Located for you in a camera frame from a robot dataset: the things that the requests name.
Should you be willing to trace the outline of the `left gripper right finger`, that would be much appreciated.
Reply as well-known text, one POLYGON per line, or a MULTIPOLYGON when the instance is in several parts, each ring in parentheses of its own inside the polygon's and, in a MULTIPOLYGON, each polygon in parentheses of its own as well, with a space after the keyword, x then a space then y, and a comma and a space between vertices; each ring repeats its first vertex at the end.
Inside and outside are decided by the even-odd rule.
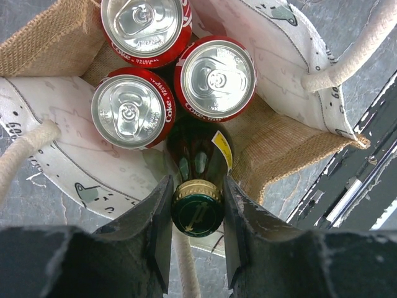
POLYGON ((396 232, 300 230, 223 181, 233 297, 395 297, 396 232))

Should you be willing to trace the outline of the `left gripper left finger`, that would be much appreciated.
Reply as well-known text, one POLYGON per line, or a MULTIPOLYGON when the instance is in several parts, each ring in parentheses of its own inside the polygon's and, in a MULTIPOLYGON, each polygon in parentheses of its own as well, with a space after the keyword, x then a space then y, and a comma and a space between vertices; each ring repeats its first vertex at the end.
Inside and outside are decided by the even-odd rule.
POLYGON ((1 229, 2 297, 162 297, 168 292, 173 179, 93 233, 1 229))

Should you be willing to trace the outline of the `red cola can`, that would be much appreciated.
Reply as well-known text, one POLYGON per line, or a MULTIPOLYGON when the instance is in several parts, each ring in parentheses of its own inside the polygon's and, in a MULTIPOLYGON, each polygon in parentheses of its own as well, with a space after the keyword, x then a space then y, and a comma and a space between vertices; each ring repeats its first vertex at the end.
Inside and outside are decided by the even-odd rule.
POLYGON ((102 1, 100 18, 112 50, 127 63, 143 68, 173 62, 192 36, 188 1, 102 1))
POLYGON ((206 122, 225 122, 240 115, 257 86, 254 59, 238 41, 222 35, 189 45, 174 69, 174 90, 190 115, 206 122))
POLYGON ((91 101, 95 128, 111 144, 144 150, 165 140, 176 119, 176 102, 168 84, 143 68, 110 72, 91 101))

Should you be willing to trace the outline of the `canvas tote bag cat print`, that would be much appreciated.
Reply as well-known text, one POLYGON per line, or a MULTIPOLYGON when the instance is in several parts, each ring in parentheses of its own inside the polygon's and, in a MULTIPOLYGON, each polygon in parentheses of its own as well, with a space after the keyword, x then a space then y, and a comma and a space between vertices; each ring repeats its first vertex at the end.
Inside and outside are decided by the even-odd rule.
MULTIPOLYGON (((111 222, 148 197, 168 174, 162 143, 128 150, 105 140, 94 126, 96 87, 127 64, 105 41, 101 2, 57 1, 1 44, 1 125, 14 139, 1 155, 1 195, 28 159, 79 205, 111 222)), ((342 84, 396 24, 395 1, 381 2, 355 45, 338 60, 307 17, 287 1, 188 2, 188 46, 225 31, 254 59, 255 95, 226 123, 234 146, 226 176, 252 201, 263 207, 268 184, 347 145, 368 146, 347 120, 342 84)), ((181 54, 170 63, 171 76, 181 54)), ((188 239, 172 220, 184 296, 200 295, 191 246, 214 245, 225 255, 224 239, 224 229, 202 240, 188 239)))

